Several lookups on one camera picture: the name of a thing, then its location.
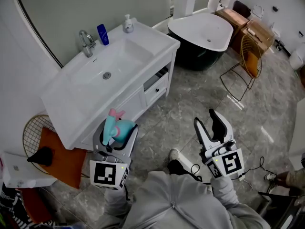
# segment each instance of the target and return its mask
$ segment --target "sink drain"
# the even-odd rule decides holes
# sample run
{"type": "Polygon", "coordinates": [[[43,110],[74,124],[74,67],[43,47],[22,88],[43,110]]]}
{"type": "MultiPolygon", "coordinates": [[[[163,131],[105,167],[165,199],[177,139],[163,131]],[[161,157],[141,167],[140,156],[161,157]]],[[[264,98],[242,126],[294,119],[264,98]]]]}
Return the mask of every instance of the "sink drain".
{"type": "Polygon", "coordinates": [[[104,75],[103,75],[103,79],[107,80],[107,79],[110,78],[110,76],[111,76],[111,73],[110,73],[110,72],[106,72],[106,73],[104,73],[104,75]]]}

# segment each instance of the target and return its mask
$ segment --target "person's arm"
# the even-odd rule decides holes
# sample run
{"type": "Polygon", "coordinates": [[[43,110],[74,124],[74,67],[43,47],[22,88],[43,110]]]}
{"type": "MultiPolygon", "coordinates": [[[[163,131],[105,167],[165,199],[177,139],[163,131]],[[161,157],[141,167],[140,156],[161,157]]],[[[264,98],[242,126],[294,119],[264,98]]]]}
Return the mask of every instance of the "person's arm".
{"type": "Polygon", "coordinates": [[[125,189],[106,190],[104,193],[104,214],[96,223],[96,229],[120,228],[130,210],[126,200],[125,189]]]}
{"type": "Polygon", "coordinates": [[[270,229],[268,223],[253,209],[238,201],[238,197],[229,177],[211,179],[214,196],[231,213],[232,226],[235,229],[270,229]]]}

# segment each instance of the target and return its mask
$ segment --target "gray hoodie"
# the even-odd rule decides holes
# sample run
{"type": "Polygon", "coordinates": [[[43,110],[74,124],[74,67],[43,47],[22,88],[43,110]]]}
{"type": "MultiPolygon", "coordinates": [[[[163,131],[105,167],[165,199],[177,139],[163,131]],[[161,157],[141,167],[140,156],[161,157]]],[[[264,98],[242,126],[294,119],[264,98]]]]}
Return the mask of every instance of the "gray hoodie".
{"type": "Polygon", "coordinates": [[[104,215],[97,229],[269,229],[253,209],[238,201],[229,177],[211,179],[208,186],[189,174],[150,172],[136,191],[131,208],[125,191],[105,192],[104,215]]]}

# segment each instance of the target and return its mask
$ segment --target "faucet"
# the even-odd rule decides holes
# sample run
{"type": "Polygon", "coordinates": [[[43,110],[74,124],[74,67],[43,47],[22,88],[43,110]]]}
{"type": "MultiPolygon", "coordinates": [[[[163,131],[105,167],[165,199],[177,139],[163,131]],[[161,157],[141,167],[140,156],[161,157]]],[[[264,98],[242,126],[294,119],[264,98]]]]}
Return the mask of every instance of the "faucet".
{"type": "Polygon", "coordinates": [[[93,47],[95,46],[95,42],[94,42],[92,36],[89,35],[89,34],[88,34],[86,31],[84,31],[84,30],[80,30],[80,32],[78,33],[78,36],[80,37],[81,44],[82,44],[82,48],[83,48],[83,50],[84,50],[84,54],[85,54],[88,58],[90,58],[90,57],[93,55],[93,53],[92,53],[92,51],[91,51],[90,48],[93,48],[93,47]],[[85,37],[88,38],[89,44],[86,43],[85,38],[84,38],[84,35],[85,35],[85,37]]]}

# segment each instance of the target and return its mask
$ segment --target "teal spray bottle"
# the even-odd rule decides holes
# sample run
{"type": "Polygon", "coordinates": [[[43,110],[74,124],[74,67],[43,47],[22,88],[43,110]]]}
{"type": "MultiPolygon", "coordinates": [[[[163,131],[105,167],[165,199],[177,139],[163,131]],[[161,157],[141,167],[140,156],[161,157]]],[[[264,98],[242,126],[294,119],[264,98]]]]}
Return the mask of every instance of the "teal spray bottle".
{"type": "Polygon", "coordinates": [[[102,144],[104,146],[108,145],[111,137],[118,143],[124,143],[129,132],[136,125],[135,122],[130,120],[119,120],[124,113],[125,111],[116,113],[115,109],[110,109],[103,131],[102,144]]]}

